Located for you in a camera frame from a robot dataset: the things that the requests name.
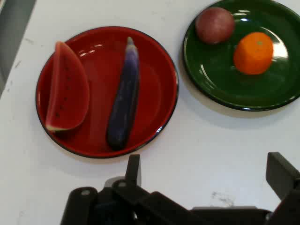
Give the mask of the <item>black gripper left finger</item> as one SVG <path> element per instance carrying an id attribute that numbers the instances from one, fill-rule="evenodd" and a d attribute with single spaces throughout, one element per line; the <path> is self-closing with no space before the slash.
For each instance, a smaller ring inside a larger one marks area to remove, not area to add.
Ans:
<path id="1" fill-rule="evenodd" d="M 140 156 L 128 159 L 124 178 L 98 192 L 93 187 L 74 189 L 68 197 L 62 225 L 191 225 L 190 211 L 159 192 L 138 185 Z"/>

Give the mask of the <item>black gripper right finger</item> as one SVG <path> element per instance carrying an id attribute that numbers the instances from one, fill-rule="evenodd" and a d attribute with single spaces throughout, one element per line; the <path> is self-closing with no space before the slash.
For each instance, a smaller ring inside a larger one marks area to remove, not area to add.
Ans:
<path id="1" fill-rule="evenodd" d="M 267 225 L 298 225 L 300 223 L 300 172 L 279 152 L 267 157 L 266 180 L 280 199 L 268 217 Z"/>

